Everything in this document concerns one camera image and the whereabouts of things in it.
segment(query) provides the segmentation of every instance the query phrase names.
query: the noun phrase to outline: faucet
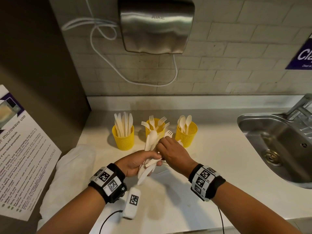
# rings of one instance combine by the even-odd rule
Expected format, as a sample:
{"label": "faucet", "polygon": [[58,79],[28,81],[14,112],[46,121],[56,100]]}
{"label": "faucet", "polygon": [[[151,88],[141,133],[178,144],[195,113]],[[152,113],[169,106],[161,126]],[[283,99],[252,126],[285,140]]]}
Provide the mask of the faucet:
{"label": "faucet", "polygon": [[287,113],[285,117],[289,121],[293,121],[300,113],[305,115],[308,121],[312,121],[312,113],[306,108],[312,103],[312,94],[305,94]]}

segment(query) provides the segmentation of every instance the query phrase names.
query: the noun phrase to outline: white electrical cable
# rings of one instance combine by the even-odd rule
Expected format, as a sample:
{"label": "white electrical cable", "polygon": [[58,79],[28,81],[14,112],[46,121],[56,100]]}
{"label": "white electrical cable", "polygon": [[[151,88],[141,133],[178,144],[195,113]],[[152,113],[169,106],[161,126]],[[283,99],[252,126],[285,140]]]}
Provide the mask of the white electrical cable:
{"label": "white electrical cable", "polygon": [[[90,32],[90,44],[91,44],[91,47],[93,48],[93,50],[101,57],[103,58],[103,60],[105,60],[119,75],[121,78],[123,78],[125,81],[127,81],[128,83],[131,83],[131,84],[136,84],[136,85],[146,85],[146,86],[152,86],[152,87],[163,87],[163,86],[168,86],[170,85],[172,82],[175,81],[175,79],[177,78],[177,73],[178,73],[178,70],[177,70],[177,64],[176,64],[176,61],[175,61],[175,57],[174,57],[174,54],[172,55],[173,56],[173,61],[174,61],[174,68],[175,68],[175,76],[174,78],[172,79],[172,81],[170,81],[169,83],[166,83],[164,85],[151,85],[151,84],[146,84],[146,83],[139,83],[139,82],[133,82],[133,81],[130,81],[128,80],[127,78],[125,78],[117,69],[116,67],[111,63],[109,62],[102,54],[100,54],[100,52],[98,50],[95,49],[94,45],[93,45],[93,42],[92,42],[92,36],[93,36],[93,32],[95,31],[95,29],[97,29],[101,35],[108,39],[108,40],[115,40],[116,37],[117,37],[117,31],[116,31],[116,27],[118,27],[118,24],[114,21],[110,21],[110,20],[104,20],[104,19],[98,19],[98,18],[94,18],[93,16],[93,13],[92,13],[92,10],[91,10],[91,7],[89,5],[89,2],[88,0],[85,0],[86,3],[87,3],[87,6],[88,6],[88,9],[89,9],[89,12],[92,16],[92,18],[90,17],[81,17],[81,18],[76,18],[76,19],[73,19],[69,22],[67,22],[66,24],[64,24],[61,29],[63,31],[66,31],[66,30],[70,30],[72,28],[75,28],[75,27],[78,27],[78,26],[81,26],[81,25],[88,25],[88,24],[94,24],[94,27],[92,28],[91,32]],[[114,37],[110,38],[108,36],[106,36],[99,27],[110,27],[115,35]]]}

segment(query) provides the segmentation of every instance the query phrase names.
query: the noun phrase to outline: sink drain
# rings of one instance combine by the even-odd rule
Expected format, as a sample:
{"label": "sink drain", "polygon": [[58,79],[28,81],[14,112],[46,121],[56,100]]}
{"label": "sink drain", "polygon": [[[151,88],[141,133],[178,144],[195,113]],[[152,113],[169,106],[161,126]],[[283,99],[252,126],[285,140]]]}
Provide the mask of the sink drain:
{"label": "sink drain", "polygon": [[266,159],[266,161],[274,166],[281,166],[282,163],[281,163],[281,160],[278,156],[277,153],[274,153],[274,152],[271,152],[271,151],[265,151],[263,153],[263,157]]}

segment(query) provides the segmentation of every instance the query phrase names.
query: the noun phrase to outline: hand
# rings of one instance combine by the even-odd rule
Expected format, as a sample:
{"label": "hand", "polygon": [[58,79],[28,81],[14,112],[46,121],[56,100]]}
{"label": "hand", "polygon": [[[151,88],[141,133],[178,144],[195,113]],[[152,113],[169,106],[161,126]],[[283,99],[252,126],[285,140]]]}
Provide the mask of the hand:
{"label": "hand", "polygon": [[162,155],[170,167],[184,175],[187,179],[193,169],[198,165],[190,157],[185,148],[169,136],[159,140],[156,150]]}
{"label": "hand", "polygon": [[[148,158],[160,159],[161,155],[155,151],[139,150],[119,159],[115,165],[122,170],[126,177],[133,177],[138,174],[139,166]],[[156,165],[161,166],[162,161],[158,161]]]}

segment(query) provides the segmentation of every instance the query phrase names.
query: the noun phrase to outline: stainless steel hand dryer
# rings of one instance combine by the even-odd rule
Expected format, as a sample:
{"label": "stainless steel hand dryer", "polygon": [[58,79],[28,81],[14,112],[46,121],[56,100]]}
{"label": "stainless steel hand dryer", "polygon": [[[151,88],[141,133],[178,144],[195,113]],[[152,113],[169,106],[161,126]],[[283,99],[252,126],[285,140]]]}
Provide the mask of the stainless steel hand dryer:
{"label": "stainless steel hand dryer", "polygon": [[118,12],[126,51],[180,54],[195,6],[192,0],[118,0]]}

